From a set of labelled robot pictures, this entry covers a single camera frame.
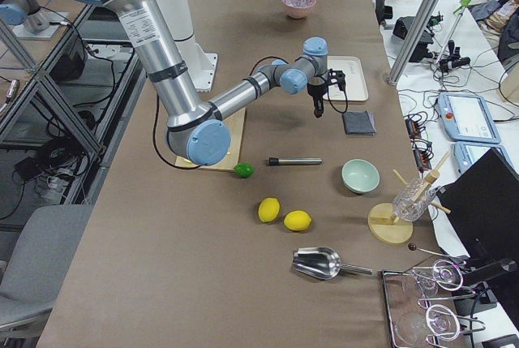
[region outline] yellow lemon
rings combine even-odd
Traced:
[[[274,221],[280,209],[279,200],[276,198],[265,198],[259,204],[258,217],[262,222]]]
[[[284,223],[290,230],[300,232],[308,229],[308,226],[311,224],[311,217],[307,212],[294,210],[286,215]]]

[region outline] metal scoop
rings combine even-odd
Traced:
[[[337,252],[326,247],[299,248],[294,252],[292,265],[296,271],[323,281],[336,277],[340,271],[373,274],[372,269],[341,263]]]

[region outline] green lime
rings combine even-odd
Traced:
[[[234,167],[234,173],[242,178],[248,178],[254,173],[254,167],[249,163],[238,163]]]

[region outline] white table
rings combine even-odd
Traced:
[[[381,33],[384,38],[384,46],[390,64],[394,62],[395,57],[400,51],[403,40],[392,35],[392,26],[396,20],[404,16],[414,16],[418,11],[419,4],[422,0],[386,0],[387,6],[393,8],[393,19],[387,21],[387,28],[381,27]],[[441,46],[448,40],[448,34],[451,27],[454,25],[456,16],[453,12],[460,6],[460,0],[440,0],[434,10],[434,15],[439,11],[444,17],[440,26],[435,26],[435,44],[429,45],[430,51],[439,52]],[[503,101],[497,90],[487,91],[492,88],[497,88],[504,69],[499,63],[494,51],[490,49],[487,40],[483,37],[478,25],[475,23],[469,11],[465,11],[464,15],[453,33],[452,39],[456,46],[461,47],[461,56],[469,57],[470,65],[476,66],[475,71],[470,72],[469,69],[457,69],[449,72],[449,76],[458,76],[459,83],[455,85],[464,85],[464,87],[453,88],[450,90],[469,90],[477,93],[485,98],[491,115],[494,119],[506,119],[511,114],[506,111],[508,109],[513,113],[519,113],[519,108]],[[432,79],[432,69],[429,63],[409,63],[404,70],[404,74],[398,81],[397,90],[402,94],[401,108],[404,115],[410,113],[417,113],[418,111],[426,111],[430,118],[433,118],[433,110],[428,109],[423,105],[424,93],[428,90],[439,90],[440,84]],[[425,94],[429,99],[426,99],[426,106],[432,105],[437,98],[437,94],[433,92]],[[493,105],[494,102],[505,109]],[[517,144],[517,137],[519,136],[519,122],[499,123],[497,124],[498,131],[501,136],[501,144],[506,148],[508,155],[512,160],[515,169],[519,169],[519,144]],[[431,163],[434,166],[440,158],[447,151],[452,152],[453,142],[450,141],[438,122],[428,122],[426,125],[426,134],[424,136],[427,140],[432,141],[433,151],[435,157]],[[441,168],[441,176],[435,185],[443,185],[454,182],[458,177],[457,166],[453,155],[446,161]],[[461,245],[459,238],[454,232],[446,215],[439,212],[439,216],[434,221],[436,237],[438,244],[450,255],[466,254],[465,248]],[[487,325],[487,330],[475,333],[474,340],[476,342],[484,342],[486,340],[504,336],[507,334],[518,334],[519,332],[512,324],[503,308],[498,304],[497,308],[483,311],[477,314],[477,317],[484,321]]]

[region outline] gray chair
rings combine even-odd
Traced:
[[[0,342],[41,335],[92,208],[45,206],[28,219],[0,282]]]

